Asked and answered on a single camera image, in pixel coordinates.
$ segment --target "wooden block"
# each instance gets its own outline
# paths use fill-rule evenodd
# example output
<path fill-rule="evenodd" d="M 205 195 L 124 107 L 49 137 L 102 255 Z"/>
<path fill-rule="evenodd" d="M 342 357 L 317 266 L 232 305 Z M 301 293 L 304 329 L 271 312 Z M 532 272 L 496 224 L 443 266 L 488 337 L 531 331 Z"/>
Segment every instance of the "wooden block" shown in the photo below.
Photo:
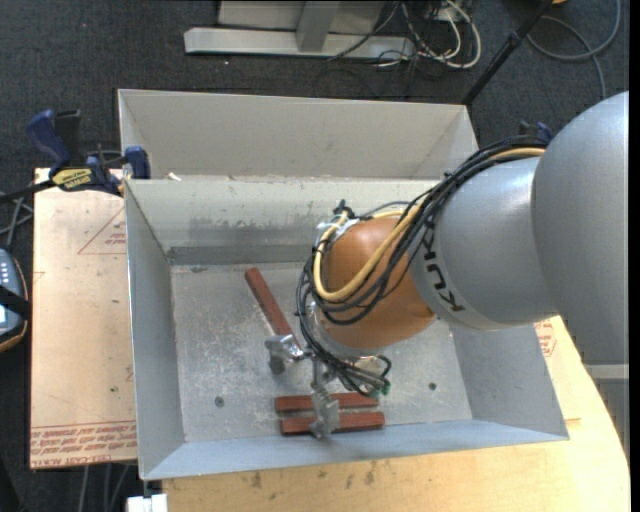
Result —
<path fill-rule="evenodd" d="M 375 407 L 378 405 L 376 399 L 362 396 L 359 393 L 334 393 L 331 398 L 338 400 L 340 409 Z M 275 400 L 275 409 L 279 413 L 311 411 L 313 403 L 310 395 L 279 396 Z"/>
<path fill-rule="evenodd" d="M 315 416 L 298 416 L 295 418 L 283 418 L 280 420 L 280 433 L 283 436 L 307 434 L 309 425 L 316 420 Z M 384 427 L 384 413 L 382 412 L 357 412 L 340 415 L 340 428 L 334 433 L 358 432 L 360 430 L 376 430 Z"/>
<path fill-rule="evenodd" d="M 289 322 L 287 322 L 287 319 L 282 314 L 282 310 L 280 309 L 280 306 L 278 306 L 271 290 L 269 290 L 260 270 L 256 267 L 252 267 L 245 272 L 244 277 L 249 284 L 253 295 L 258 301 L 258 304 L 260 304 L 262 312 L 267 317 L 267 321 L 273 329 L 273 332 L 280 336 L 293 334 L 293 330 L 291 329 Z M 295 339 L 295 336 L 294 340 L 296 344 L 300 346 L 298 341 Z"/>

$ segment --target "yellow cable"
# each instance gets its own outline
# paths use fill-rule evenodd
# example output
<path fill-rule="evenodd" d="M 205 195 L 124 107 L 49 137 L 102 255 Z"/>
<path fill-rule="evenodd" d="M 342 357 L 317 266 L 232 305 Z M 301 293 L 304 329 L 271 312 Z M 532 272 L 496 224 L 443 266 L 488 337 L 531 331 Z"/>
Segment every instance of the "yellow cable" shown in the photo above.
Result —
<path fill-rule="evenodd" d="M 366 280 L 369 273 L 373 270 L 373 268 L 378 264 L 380 259 L 382 258 L 385 251 L 389 248 L 391 243 L 407 228 L 407 226 L 411 223 L 414 217 L 417 215 L 419 209 L 413 208 L 407 216 L 402 219 L 402 221 L 393 228 L 393 231 L 389 234 L 389 236 L 380 244 L 380 246 L 376 249 L 376 251 L 371 255 L 371 257 L 367 260 L 364 266 L 358 271 L 358 273 L 349 281 L 346 285 L 344 285 L 339 290 L 330 292 L 328 291 L 322 284 L 321 278 L 321 263 L 322 263 L 322 253 L 318 251 L 315 255 L 315 259 L 313 261 L 313 282 L 316 288 L 316 292 L 320 297 L 324 300 L 329 301 L 339 301 L 345 299 L 353 292 L 355 292 Z M 331 227 L 327 231 L 322 234 L 320 238 L 320 243 L 325 241 L 329 236 L 331 236 L 338 227 Z"/>
<path fill-rule="evenodd" d="M 544 154 L 544 148 L 514 148 L 493 155 L 489 157 L 489 160 L 495 160 L 496 158 L 505 156 L 541 156 L 542 154 Z"/>
<path fill-rule="evenodd" d="M 493 155 L 489 159 L 495 160 L 497 158 L 502 158 L 506 156 L 534 157 L 534 156 L 540 156 L 543 153 L 544 153 L 543 148 L 533 148 L 533 147 L 532 148 L 514 148 L 514 149 L 503 151 L 496 155 Z M 373 255 L 367 260 L 364 266 L 351 279 L 351 281 L 349 281 L 346 285 L 344 285 L 339 290 L 330 292 L 323 286 L 322 278 L 321 278 L 322 276 L 321 266 L 322 266 L 323 254 L 321 251 L 316 252 L 315 258 L 313 260 L 313 282 L 318 295 L 322 297 L 324 300 L 337 302 L 347 298 L 353 292 L 355 292 L 362 285 L 362 283 L 364 283 L 369 273 L 375 268 L 378 262 L 382 259 L 382 256 L 384 255 L 385 251 L 389 248 L 389 246 L 393 243 L 393 241 L 411 223 L 411 221 L 414 219 L 414 217 L 418 213 L 418 210 L 419 209 L 415 207 L 411 209 L 411 211 L 407 214 L 407 216 L 399 224 L 396 225 L 396 227 L 393 229 L 393 231 L 391 231 L 389 236 L 385 238 L 382 244 L 378 247 L 378 249 L 376 249 Z M 375 214 L 373 215 L 373 217 L 376 219 L 384 218 L 384 217 L 393 217 L 393 216 L 399 217 L 403 213 L 404 213 L 403 210 L 392 210 L 392 211 Z M 347 214 L 346 212 L 342 212 L 338 221 L 335 224 L 331 225 L 331 227 L 322 234 L 322 236 L 320 237 L 318 246 L 321 246 L 324 242 L 326 242 L 346 221 L 347 221 Z"/>

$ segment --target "wooden table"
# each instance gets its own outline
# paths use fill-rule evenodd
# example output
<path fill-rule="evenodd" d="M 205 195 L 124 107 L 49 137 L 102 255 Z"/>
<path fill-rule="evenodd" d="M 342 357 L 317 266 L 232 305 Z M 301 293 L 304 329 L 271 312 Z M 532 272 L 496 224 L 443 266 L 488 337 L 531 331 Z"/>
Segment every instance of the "wooden table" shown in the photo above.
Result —
<path fill-rule="evenodd" d="M 123 205 L 89 192 L 36 199 L 32 468 L 129 460 L 136 443 Z M 169 509 L 630 510 L 617 433 L 562 322 L 552 324 L 545 359 L 568 441 L 167 480 Z"/>

